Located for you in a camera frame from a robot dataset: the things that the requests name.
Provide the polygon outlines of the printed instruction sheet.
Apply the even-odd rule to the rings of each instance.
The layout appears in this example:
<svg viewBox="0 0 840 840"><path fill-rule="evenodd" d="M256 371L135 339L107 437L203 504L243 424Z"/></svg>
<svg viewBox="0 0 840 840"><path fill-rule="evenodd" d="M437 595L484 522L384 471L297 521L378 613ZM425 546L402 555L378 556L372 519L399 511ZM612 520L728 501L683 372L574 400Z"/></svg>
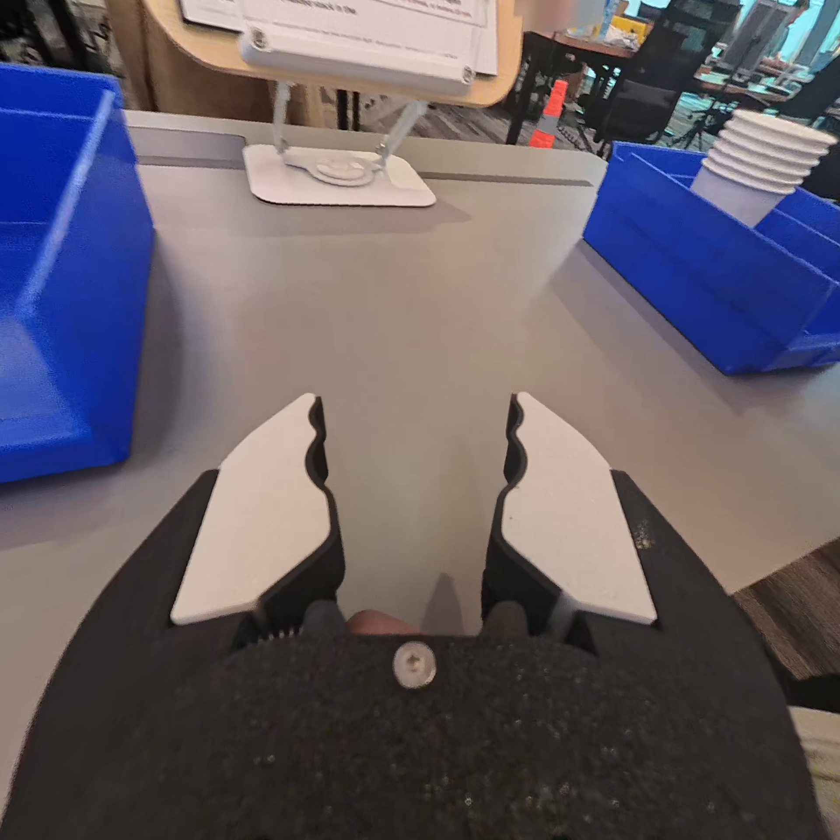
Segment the printed instruction sheet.
<svg viewBox="0 0 840 840"><path fill-rule="evenodd" d="M256 49L362 67L412 62L454 69L460 77L480 51L486 2L192 1L191 24L244 35Z"/></svg>

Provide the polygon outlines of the set of white paper cups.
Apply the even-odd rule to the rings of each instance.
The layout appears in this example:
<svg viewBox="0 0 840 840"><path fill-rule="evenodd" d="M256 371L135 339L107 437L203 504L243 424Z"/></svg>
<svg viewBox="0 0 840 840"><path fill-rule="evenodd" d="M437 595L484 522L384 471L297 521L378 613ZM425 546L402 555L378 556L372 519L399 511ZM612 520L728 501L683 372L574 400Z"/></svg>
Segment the set of white paper cups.
<svg viewBox="0 0 840 840"><path fill-rule="evenodd" d="M742 225L755 228L837 149L833 134L737 108L702 158L689 189Z"/></svg>

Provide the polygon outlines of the grey computer monitor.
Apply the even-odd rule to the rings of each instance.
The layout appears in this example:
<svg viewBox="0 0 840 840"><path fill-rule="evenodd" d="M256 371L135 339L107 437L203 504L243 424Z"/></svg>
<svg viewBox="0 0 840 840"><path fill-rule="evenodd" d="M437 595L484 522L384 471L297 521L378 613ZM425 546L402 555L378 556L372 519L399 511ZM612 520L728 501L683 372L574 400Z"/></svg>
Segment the grey computer monitor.
<svg viewBox="0 0 840 840"><path fill-rule="evenodd" d="M758 62L777 33L785 30L794 10L792 3L752 2L721 54L722 65L741 67Z"/></svg>

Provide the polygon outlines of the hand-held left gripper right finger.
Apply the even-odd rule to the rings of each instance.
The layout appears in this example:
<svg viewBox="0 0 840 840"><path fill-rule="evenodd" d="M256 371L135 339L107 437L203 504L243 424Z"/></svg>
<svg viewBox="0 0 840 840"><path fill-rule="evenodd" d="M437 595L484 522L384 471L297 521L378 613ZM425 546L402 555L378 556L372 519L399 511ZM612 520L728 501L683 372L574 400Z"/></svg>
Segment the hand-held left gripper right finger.
<svg viewBox="0 0 840 840"><path fill-rule="evenodd" d="M582 613L655 625L657 611L613 471L577 429L527 392L511 395L505 485L482 573L482 621L516 602L528 632L565 637Z"/></svg>

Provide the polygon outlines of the dark desk wooden top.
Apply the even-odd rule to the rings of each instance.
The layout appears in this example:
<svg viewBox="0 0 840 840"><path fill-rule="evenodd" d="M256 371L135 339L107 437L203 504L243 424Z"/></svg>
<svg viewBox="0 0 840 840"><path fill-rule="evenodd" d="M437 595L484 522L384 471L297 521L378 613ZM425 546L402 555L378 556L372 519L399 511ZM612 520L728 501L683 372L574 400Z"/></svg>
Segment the dark desk wooden top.
<svg viewBox="0 0 840 840"><path fill-rule="evenodd" d="M588 71L594 79L584 94L584 104L588 104L591 96L601 95L609 81L638 51L638 46L608 44L595 38L563 33L552 36L532 31L525 33L520 70L504 101L510 115L505 143L518 143L532 99L539 89L539 76L543 78L547 90L553 87L555 81L566 79L569 87L563 105L566 109L574 109Z"/></svg>

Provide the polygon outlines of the wooden document board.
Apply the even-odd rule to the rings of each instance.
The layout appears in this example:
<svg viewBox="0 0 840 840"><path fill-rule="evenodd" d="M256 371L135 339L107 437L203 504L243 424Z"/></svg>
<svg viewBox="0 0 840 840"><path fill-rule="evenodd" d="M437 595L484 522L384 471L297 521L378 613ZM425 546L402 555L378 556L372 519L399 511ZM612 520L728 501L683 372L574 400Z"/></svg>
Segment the wooden document board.
<svg viewBox="0 0 840 840"><path fill-rule="evenodd" d="M487 108L504 99L518 78L522 56L523 19L516 13L512 1L497 3L497 74L494 77L478 75L470 88L458 95L435 92L417 84L408 87L386 80L339 76L333 72L287 71L251 65L239 54L237 33L185 23L180 4L175 1L143 1L143 7L176 48L210 70L237 77L285 81L292 85L344 89L469 108Z"/></svg>

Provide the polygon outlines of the black office chair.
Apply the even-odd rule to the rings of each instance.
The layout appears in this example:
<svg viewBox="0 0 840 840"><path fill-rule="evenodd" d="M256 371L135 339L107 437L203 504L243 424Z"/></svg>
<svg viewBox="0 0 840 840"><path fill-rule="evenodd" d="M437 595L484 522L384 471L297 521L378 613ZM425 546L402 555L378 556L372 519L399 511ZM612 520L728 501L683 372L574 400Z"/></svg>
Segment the black office chair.
<svg viewBox="0 0 840 840"><path fill-rule="evenodd" d="M661 138L679 98L739 13L739 2L669 2L610 90L591 95L584 126L593 141Z"/></svg>

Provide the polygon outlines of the tan cardboard box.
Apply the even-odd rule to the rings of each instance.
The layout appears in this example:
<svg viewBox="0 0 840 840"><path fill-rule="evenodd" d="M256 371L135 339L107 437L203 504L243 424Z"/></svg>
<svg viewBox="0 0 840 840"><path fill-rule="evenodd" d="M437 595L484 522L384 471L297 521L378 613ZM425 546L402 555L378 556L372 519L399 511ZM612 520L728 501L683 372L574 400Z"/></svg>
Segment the tan cardboard box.
<svg viewBox="0 0 840 840"><path fill-rule="evenodd" d="M169 38L141 1L106 1L105 7L125 76L142 110L272 121L273 81L204 66Z"/></svg>

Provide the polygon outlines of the blue plastic bin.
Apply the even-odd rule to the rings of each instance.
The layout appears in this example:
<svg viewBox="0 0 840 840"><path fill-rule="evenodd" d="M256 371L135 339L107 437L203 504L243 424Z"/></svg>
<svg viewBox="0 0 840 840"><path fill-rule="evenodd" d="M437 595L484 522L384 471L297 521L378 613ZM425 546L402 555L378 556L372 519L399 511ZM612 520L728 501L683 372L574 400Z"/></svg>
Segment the blue plastic bin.
<svg viewBox="0 0 840 840"><path fill-rule="evenodd" d="M701 155L616 142L583 240L725 375L839 362L838 205L751 228L690 190Z"/></svg>
<svg viewBox="0 0 840 840"><path fill-rule="evenodd" d="M129 456L153 252L118 82L2 64L3 484Z"/></svg>

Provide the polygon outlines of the person's left hand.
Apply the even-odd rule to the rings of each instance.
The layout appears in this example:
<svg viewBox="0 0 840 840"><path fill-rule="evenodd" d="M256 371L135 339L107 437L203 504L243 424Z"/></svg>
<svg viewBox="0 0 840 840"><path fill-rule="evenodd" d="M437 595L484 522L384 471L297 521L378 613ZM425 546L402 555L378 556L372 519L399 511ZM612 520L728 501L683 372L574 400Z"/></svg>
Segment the person's left hand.
<svg viewBox="0 0 840 840"><path fill-rule="evenodd" d="M357 635L413 636L421 633L418 627L376 610L353 614L346 626L349 632Z"/></svg>

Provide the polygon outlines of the instruction sheet on stand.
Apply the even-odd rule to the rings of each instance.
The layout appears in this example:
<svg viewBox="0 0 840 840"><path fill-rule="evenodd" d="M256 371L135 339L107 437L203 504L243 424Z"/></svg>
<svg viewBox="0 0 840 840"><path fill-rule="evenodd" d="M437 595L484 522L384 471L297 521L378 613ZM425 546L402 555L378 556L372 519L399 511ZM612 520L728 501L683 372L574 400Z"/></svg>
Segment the instruction sheet on stand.
<svg viewBox="0 0 840 840"><path fill-rule="evenodd" d="M460 77L412 62L408 67L362 67L342 61L296 58L256 49L244 35L238 39L245 62L279 70L333 72L369 81L390 81L435 92L459 95L475 79L474 67ZM249 144L243 158L248 187L264 203L281 206L430 207L436 197L410 164L396 151L427 110L427 102L408 99L394 126L375 152L307 148L291 145L285 135L292 84L278 81L275 89L271 143Z"/></svg>

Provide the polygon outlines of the orange traffic cone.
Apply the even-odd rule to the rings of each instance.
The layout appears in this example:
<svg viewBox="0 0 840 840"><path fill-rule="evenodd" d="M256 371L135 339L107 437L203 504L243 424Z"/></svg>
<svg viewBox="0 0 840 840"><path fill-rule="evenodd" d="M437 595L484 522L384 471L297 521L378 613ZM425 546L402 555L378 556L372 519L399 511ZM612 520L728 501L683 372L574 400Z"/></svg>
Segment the orange traffic cone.
<svg viewBox="0 0 840 840"><path fill-rule="evenodd" d="M552 149L563 114L567 90L568 81L566 79L561 78L554 82L548 100L528 140L529 148L539 150Z"/></svg>

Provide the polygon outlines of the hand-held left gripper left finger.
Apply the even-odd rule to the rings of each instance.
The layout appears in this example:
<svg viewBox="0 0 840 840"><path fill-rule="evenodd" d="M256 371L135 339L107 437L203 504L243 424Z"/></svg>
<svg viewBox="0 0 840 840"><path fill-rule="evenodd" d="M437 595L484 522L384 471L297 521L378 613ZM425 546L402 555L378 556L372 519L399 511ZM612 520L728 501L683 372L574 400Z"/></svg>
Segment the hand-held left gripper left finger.
<svg viewBox="0 0 840 840"><path fill-rule="evenodd" d="M329 476L322 400L305 393L223 460L171 608L174 625L250 615L264 634L302 628L334 602L343 545Z"/></svg>

